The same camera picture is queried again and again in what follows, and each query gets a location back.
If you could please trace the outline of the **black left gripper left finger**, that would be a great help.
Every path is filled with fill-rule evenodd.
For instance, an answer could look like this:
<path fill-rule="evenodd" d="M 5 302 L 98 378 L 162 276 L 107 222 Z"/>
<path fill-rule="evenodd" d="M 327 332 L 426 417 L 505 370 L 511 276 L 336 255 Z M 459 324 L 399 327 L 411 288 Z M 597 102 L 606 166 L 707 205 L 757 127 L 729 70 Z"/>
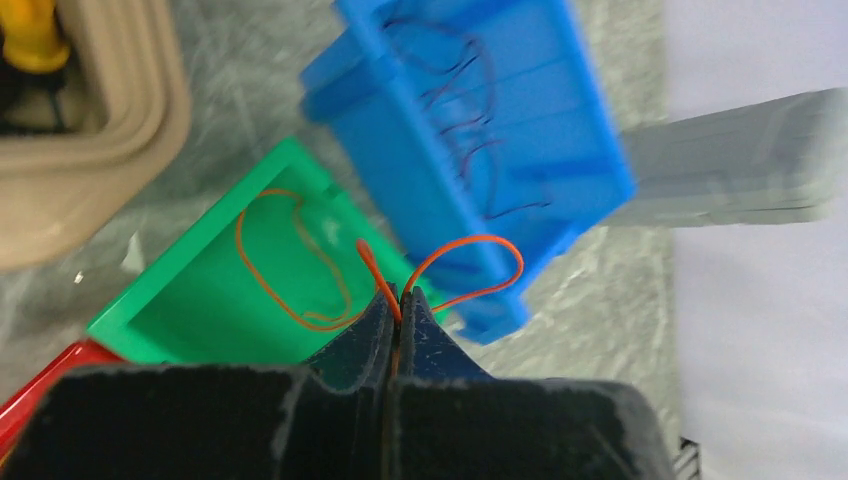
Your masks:
<path fill-rule="evenodd" d="M 299 364 L 112 363 L 69 371 L 5 479 L 381 479 L 397 290 Z"/>

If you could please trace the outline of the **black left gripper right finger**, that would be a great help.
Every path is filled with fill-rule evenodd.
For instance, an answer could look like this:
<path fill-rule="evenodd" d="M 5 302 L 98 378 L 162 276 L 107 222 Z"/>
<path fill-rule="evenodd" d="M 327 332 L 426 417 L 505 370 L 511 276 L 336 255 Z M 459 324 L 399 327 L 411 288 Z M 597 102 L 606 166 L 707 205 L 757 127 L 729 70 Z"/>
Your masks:
<path fill-rule="evenodd" d="M 435 322 L 420 289 L 401 301 L 387 390 L 391 479 L 671 479 L 657 416 L 630 384 L 489 375 Z"/>

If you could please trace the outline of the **blue plastic bin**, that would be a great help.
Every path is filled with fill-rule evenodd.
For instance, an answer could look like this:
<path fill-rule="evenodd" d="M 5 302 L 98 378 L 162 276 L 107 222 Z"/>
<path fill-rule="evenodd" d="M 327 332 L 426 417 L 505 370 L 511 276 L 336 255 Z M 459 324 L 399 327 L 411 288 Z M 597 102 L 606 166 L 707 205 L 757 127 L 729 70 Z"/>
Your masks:
<path fill-rule="evenodd" d="M 522 328 L 521 295 L 634 194 L 635 181 L 569 1 L 339 1 L 344 32 L 302 72 L 303 114 L 328 126 L 412 263 L 475 234 L 429 282 L 460 298 L 463 336 Z"/>

